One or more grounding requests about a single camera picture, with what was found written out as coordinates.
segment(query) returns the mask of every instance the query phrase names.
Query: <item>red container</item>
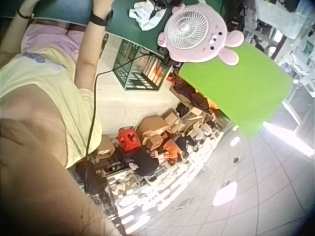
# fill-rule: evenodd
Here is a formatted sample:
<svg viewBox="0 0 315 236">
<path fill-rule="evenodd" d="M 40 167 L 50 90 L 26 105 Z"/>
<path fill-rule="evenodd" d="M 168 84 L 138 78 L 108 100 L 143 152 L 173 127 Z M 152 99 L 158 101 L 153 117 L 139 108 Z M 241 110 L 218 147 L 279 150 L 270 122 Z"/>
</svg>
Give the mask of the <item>red container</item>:
<svg viewBox="0 0 315 236">
<path fill-rule="evenodd" d="M 125 152 L 141 146 L 136 131 L 132 127 L 121 128 L 119 130 L 117 140 Z"/>
</svg>

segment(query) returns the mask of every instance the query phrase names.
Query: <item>black cable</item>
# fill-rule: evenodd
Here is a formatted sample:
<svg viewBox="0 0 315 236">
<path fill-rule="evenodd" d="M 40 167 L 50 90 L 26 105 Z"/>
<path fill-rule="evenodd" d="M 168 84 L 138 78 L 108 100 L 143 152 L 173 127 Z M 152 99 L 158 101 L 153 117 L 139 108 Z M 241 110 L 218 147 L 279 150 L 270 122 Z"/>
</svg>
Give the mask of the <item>black cable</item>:
<svg viewBox="0 0 315 236">
<path fill-rule="evenodd" d="M 222 1 L 222 5 L 221 5 L 221 9 L 220 9 L 220 15 L 221 15 L 222 10 L 223 10 L 223 5 L 224 5 L 224 1 Z"/>
<path fill-rule="evenodd" d="M 93 117 L 92 117 L 92 123 L 91 123 L 91 127 L 90 127 L 90 133 L 89 133 L 89 138 L 88 138 L 88 143 L 87 143 L 87 149 L 86 149 L 86 153 L 85 153 L 85 156 L 87 157 L 89 155 L 89 148 L 90 148 L 90 143 L 91 143 L 91 138 L 92 138 L 92 133 L 93 133 L 93 128 L 94 128 L 94 123 L 95 123 L 95 117 L 96 117 L 96 83 L 97 83 L 97 79 L 100 75 L 104 75 L 104 74 L 107 74 L 107 73 L 110 73 L 110 72 L 113 72 L 129 63 L 133 63 L 135 60 L 141 58 L 141 57 L 144 57 L 144 56 L 153 56 L 153 57 L 157 57 L 156 55 L 153 55 L 153 54 L 143 54 L 137 58 L 134 58 L 132 61 L 129 61 L 129 62 L 126 62 L 125 64 L 122 64 L 112 70 L 109 70 L 109 71 L 106 71 L 106 72 L 101 72 L 99 74 L 96 75 L 96 78 L 95 78 L 95 82 L 94 82 L 94 108 L 93 108 Z"/>
</svg>

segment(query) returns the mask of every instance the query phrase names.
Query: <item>wrist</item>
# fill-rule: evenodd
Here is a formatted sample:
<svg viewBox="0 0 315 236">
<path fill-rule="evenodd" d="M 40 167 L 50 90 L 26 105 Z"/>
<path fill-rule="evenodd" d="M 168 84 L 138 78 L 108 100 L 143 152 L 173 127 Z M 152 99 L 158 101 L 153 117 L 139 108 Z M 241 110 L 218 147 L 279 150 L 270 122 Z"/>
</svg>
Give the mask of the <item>wrist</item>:
<svg viewBox="0 0 315 236">
<path fill-rule="evenodd" d="M 31 16 L 34 11 L 34 8 L 35 4 L 28 3 L 27 1 L 25 1 L 19 8 L 19 11 L 23 16 Z"/>
<path fill-rule="evenodd" d="M 93 14 L 105 20 L 106 16 L 110 13 L 112 7 L 107 7 L 106 9 L 93 8 Z"/>
</svg>

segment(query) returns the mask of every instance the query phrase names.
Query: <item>green board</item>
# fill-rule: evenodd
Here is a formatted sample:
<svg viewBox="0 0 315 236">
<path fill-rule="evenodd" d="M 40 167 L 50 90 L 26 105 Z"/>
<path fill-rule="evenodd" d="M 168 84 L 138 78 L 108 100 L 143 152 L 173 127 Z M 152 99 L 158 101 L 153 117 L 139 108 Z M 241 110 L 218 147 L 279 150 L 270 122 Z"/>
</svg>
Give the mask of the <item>green board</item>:
<svg viewBox="0 0 315 236">
<path fill-rule="evenodd" d="M 153 53 L 158 52 L 158 35 L 164 31 L 165 24 L 171 16 L 168 9 L 159 24 L 148 31 L 142 31 L 135 19 L 129 17 L 129 10 L 136 2 L 142 0 L 115 0 L 113 2 L 114 16 L 106 28 L 109 34 L 126 39 Z M 23 0 L 1 0 L 0 16 L 13 17 Z M 222 0 L 207 0 L 215 11 L 220 12 Z M 197 4 L 198 0 L 184 0 L 186 5 Z M 92 0 L 42 0 L 34 10 L 37 19 L 58 20 L 78 25 L 86 25 L 92 11 Z"/>
<path fill-rule="evenodd" d="M 219 57 L 203 63 L 185 63 L 180 75 L 213 101 L 247 136 L 253 136 L 279 107 L 291 87 L 291 78 L 252 45 L 233 48 L 240 61 L 224 64 Z"/>
</svg>

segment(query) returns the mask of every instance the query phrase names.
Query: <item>green metal rack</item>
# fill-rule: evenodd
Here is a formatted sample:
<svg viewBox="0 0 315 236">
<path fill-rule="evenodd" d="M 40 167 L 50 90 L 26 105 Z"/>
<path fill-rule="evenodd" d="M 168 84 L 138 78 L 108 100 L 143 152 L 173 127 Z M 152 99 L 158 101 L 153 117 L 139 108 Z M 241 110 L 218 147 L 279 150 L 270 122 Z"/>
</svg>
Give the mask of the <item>green metal rack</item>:
<svg viewBox="0 0 315 236">
<path fill-rule="evenodd" d="M 135 60 L 147 53 L 136 44 L 122 41 L 114 63 L 114 68 L 120 68 L 114 70 L 114 74 L 124 90 L 158 91 L 168 76 L 170 66 L 163 65 L 155 56 L 148 55 Z"/>
</svg>

